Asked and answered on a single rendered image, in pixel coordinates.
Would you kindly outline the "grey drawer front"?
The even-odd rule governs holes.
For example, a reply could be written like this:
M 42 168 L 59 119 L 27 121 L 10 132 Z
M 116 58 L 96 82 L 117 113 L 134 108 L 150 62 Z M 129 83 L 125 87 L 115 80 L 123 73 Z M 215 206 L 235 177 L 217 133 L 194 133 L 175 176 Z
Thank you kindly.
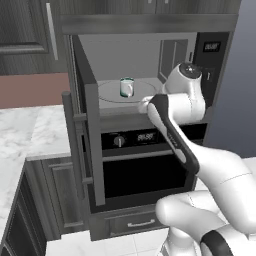
M 128 228 L 127 223 L 142 223 L 155 219 L 155 223 L 137 228 Z M 148 232 L 164 228 L 155 213 L 155 206 L 140 206 L 93 214 L 89 218 L 90 238 L 92 241 Z

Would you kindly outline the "black oven door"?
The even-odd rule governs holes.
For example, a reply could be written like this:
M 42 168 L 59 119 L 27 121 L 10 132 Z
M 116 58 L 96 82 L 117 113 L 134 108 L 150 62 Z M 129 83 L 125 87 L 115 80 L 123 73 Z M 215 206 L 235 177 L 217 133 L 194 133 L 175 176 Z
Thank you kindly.
M 104 211 L 155 204 L 194 187 L 195 177 L 174 155 L 104 162 L 103 170 Z

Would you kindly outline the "white mug with green rim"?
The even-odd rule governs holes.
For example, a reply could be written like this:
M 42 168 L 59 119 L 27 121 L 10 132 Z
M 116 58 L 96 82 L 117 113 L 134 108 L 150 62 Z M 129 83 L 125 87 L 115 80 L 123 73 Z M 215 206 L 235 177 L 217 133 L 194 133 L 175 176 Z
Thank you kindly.
M 124 77 L 120 79 L 120 95 L 122 97 L 132 97 L 134 95 L 134 79 Z

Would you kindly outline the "dark wood wall cupboard door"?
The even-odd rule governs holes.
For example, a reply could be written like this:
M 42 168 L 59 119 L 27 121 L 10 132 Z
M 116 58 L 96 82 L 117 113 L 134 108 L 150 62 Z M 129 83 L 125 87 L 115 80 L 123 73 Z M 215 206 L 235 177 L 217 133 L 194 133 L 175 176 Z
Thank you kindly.
M 55 61 L 46 13 L 51 4 Z M 0 76 L 67 71 L 58 0 L 0 0 Z

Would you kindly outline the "grey microwave door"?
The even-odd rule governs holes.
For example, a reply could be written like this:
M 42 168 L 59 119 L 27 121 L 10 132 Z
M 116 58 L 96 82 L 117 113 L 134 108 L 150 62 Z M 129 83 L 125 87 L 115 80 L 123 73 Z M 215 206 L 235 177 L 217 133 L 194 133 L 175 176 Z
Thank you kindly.
M 98 84 L 93 75 L 87 56 L 78 35 L 73 36 L 74 55 L 77 71 L 80 74 L 84 88 L 88 137 L 90 141 L 93 185 L 97 206 L 105 204 L 103 158 L 101 146 L 100 112 Z

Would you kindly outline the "black built-in oven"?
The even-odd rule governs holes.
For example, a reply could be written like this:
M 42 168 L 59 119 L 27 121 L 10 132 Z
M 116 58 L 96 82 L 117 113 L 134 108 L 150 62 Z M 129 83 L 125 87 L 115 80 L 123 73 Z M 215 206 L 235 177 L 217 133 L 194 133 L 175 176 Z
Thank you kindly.
M 93 214 L 143 205 L 195 189 L 196 177 L 182 167 L 155 128 L 101 135 L 105 203 L 96 204 L 88 186 Z

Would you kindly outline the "dark wood cupboards above microwave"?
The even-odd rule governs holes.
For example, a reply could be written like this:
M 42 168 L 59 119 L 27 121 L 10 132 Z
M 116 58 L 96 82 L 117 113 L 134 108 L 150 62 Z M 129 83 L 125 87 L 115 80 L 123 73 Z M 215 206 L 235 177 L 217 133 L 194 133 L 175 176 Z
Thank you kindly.
M 60 12 L 96 14 L 237 14 L 242 0 L 59 0 Z

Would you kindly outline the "glass microwave turntable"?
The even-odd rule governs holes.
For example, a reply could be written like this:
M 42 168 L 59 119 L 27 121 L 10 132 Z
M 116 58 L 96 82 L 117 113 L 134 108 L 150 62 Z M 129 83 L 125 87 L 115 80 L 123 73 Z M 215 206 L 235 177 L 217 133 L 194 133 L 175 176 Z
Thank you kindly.
M 153 96 L 158 88 L 145 80 L 136 80 L 134 83 L 134 95 L 123 97 L 120 94 L 120 81 L 110 80 L 99 83 L 99 98 L 107 102 L 114 103 L 137 103 L 146 96 Z

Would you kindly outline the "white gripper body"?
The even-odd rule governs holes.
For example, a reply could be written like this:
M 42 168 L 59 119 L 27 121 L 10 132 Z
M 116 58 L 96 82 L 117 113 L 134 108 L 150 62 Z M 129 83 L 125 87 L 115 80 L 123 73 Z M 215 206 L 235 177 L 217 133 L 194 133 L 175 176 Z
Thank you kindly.
M 152 99 L 152 96 L 146 96 L 144 97 L 139 103 L 138 103 L 138 111 L 141 114 L 145 114 L 147 112 L 147 106 Z

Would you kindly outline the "grey built-in microwave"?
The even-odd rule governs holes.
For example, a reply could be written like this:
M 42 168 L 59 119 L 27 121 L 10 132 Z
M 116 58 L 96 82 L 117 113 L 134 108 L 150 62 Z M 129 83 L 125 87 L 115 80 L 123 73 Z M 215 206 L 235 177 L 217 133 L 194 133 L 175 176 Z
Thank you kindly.
M 78 35 L 95 80 L 130 77 L 154 84 L 158 90 L 181 62 L 202 72 L 206 103 L 203 120 L 185 126 L 191 137 L 203 137 L 210 123 L 222 71 L 235 30 L 236 14 L 63 15 L 70 87 L 75 114 L 85 114 L 84 88 L 74 55 Z M 137 103 L 114 103 L 99 98 L 101 133 L 150 129 Z

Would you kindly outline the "grey base cupboard door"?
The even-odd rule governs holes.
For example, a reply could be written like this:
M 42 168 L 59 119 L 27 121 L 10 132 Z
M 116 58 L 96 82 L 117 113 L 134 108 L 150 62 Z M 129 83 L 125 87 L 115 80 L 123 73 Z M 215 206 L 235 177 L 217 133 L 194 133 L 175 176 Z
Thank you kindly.
M 82 231 L 84 222 L 77 196 L 72 163 L 51 164 L 49 168 L 52 172 L 63 232 L 67 234 Z

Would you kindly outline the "round oven knob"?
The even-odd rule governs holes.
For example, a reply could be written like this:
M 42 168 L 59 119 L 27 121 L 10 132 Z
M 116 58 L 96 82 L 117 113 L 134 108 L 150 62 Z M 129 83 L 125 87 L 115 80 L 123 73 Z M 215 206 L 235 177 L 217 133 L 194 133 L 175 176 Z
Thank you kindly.
M 118 135 L 114 138 L 114 144 L 118 147 L 122 147 L 125 143 L 125 138 L 122 135 Z

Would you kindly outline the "dark base cupboard run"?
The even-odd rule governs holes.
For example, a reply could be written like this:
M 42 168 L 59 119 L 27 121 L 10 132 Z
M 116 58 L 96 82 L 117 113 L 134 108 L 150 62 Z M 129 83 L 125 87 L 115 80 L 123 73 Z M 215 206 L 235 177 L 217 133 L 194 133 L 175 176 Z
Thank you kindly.
M 47 239 L 28 183 L 21 171 L 0 244 L 0 256 L 45 256 Z

